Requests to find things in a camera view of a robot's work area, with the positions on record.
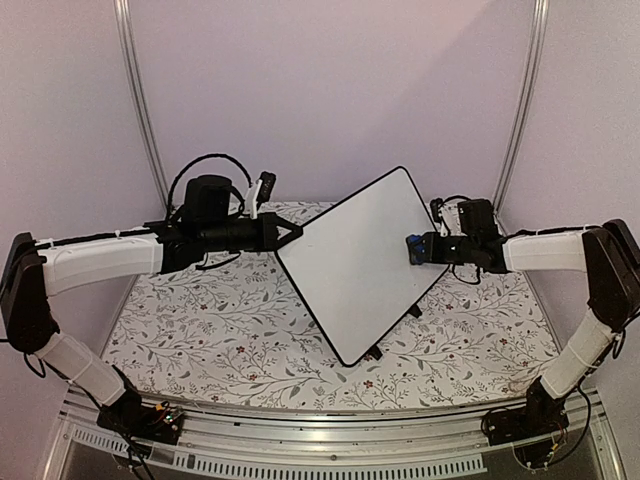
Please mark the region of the blue whiteboard eraser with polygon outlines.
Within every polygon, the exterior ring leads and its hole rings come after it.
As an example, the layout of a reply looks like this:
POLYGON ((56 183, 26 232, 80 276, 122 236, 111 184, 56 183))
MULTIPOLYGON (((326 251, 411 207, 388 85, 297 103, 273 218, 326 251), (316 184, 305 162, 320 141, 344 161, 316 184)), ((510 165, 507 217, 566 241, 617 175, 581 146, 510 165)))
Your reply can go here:
POLYGON ((421 235, 411 234, 405 239, 411 265, 425 263, 425 247, 421 235))

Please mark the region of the white whiteboard black frame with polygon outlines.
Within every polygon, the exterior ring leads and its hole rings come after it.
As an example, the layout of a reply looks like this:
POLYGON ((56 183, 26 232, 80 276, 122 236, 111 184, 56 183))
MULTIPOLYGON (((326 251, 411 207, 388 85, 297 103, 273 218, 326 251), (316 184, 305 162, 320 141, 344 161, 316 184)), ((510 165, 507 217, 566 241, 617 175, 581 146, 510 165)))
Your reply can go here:
POLYGON ((356 365, 442 278, 414 266, 406 239, 431 232, 428 207, 397 166, 303 226, 276 258, 329 347, 356 365))

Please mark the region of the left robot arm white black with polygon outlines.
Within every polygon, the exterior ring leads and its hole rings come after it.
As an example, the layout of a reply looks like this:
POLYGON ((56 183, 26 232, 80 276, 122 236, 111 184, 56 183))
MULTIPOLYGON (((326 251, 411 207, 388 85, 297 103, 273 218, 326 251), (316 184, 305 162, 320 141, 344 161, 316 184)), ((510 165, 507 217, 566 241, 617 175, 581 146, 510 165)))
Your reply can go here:
POLYGON ((96 293, 102 284, 205 269, 211 253, 279 250, 298 239, 303 228, 261 211, 274 182, 265 172, 240 193, 228 178, 202 175, 187 183, 179 207, 169 207, 163 219, 140 227, 66 239, 17 234, 1 277, 6 342, 88 393, 126 433, 141 433, 149 415, 135 386, 65 331, 55 307, 69 306, 82 293, 96 293))

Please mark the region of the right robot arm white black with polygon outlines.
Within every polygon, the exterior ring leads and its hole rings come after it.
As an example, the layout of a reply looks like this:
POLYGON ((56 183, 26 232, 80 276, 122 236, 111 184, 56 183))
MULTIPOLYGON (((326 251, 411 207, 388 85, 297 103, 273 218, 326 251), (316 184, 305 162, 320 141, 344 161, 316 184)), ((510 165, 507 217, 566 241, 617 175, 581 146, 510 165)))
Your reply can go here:
POLYGON ((432 200, 433 229, 406 239, 413 265, 471 266, 478 273, 524 275, 562 343, 530 392, 517 427, 537 436, 552 424, 558 401, 608 357, 621 354, 629 326, 639 318, 639 246, 621 219, 507 233, 487 199, 432 200))

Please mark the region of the floral patterned table mat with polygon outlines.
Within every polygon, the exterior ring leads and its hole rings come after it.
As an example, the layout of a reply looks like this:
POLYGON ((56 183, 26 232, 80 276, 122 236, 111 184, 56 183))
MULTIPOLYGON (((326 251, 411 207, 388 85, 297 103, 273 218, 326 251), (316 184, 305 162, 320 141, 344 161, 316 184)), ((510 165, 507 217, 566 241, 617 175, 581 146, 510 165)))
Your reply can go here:
POLYGON ((139 278, 103 352, 162 397, 278 409, 453 406, 523 395, 557 356, 521 274, 459 267, 381 341, 345 367, 271 254, 210 272, 139 278))

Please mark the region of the front aluminium rail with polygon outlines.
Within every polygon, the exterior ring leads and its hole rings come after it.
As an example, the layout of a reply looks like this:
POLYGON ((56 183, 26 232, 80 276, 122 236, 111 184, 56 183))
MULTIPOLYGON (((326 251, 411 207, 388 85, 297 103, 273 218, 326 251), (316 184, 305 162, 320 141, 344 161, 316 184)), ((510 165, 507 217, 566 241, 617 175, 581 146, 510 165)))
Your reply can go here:
POLYGON ((569 427, 548 466, 520 464, 523 442, 493 445, 489 411, 515 401, 373 412, 271 410, 185 404, 174 445, 142 442, 133 454, 96 423, 71 389, 55 424, 45 479, 627 479, 598 393, 566 404, 569 427))

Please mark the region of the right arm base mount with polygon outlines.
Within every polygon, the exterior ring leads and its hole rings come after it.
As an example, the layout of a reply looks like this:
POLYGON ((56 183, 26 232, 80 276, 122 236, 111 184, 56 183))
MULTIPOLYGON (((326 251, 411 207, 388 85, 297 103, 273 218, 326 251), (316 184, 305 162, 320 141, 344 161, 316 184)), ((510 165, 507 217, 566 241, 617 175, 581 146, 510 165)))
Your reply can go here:
POLYGON ((547 468, 567 439, 569 420, 564 400, 528 397, 523 407, 490 409, 481 420, 481 432, 491 446, 524 441, 515 459, 525 468, 547 468))

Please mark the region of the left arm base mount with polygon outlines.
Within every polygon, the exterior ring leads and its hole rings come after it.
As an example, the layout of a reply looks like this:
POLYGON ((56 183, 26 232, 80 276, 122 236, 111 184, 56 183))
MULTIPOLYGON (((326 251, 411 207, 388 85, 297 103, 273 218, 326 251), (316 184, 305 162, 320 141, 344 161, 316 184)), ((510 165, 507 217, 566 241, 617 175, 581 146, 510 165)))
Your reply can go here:
POLYGON ((119 400, 100 409, 97 425, 127 437, 176 445, 184 420, 184 410, 166 401, 148 406, 137 400, 119 400))

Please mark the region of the left aluminium frame post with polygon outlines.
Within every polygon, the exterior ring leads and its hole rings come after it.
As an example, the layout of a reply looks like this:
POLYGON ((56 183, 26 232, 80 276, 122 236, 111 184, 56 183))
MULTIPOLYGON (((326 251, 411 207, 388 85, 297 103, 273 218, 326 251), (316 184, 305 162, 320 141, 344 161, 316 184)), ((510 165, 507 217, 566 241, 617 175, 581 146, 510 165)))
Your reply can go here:
POLYGON ((125 74, 143 148, 160 202, 165 205, 169 186, 144 91, 142 72, 135 44, 130 2, 127 0, 115 0, 113 5, 125 74))

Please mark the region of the aluminium frame post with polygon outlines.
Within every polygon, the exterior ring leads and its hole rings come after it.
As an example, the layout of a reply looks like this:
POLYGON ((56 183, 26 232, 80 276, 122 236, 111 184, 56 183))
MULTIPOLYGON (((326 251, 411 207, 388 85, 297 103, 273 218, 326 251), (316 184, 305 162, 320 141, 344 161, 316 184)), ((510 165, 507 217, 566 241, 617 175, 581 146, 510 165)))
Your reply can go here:
POLYGON ((515 172, 520 147, 524 138, 544 50, 548 14, 548 0, 536 0, 533 3, 533 16, 529 43, 525 56, 523 78, 504 160, 493 195, 493 205, 497 214, 501 212, 505 205, 509 186, 515 172))
POLYGON ((144 91, 142 72, 135 44, 130 2, 127 0, 115 0, 113 5, 125 74, 143 148, 160 202, 165 205, 169 186, 144 91))

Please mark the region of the right aluminium frame post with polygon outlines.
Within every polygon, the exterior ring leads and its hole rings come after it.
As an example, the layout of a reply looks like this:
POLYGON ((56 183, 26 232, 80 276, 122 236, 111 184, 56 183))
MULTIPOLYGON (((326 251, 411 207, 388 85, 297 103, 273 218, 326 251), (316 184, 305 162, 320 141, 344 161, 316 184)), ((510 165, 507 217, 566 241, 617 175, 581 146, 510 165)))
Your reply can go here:
POLYGON ((533 16, 529 43, 525 56, 523 78, 504 160, 493 195, 493 205, 497 214, 501 212, 505 205, 509 186, 515 172, 520 147, 524 138, 544 50, 548 14, 548 0, 536 0, 533 3, 533 16))

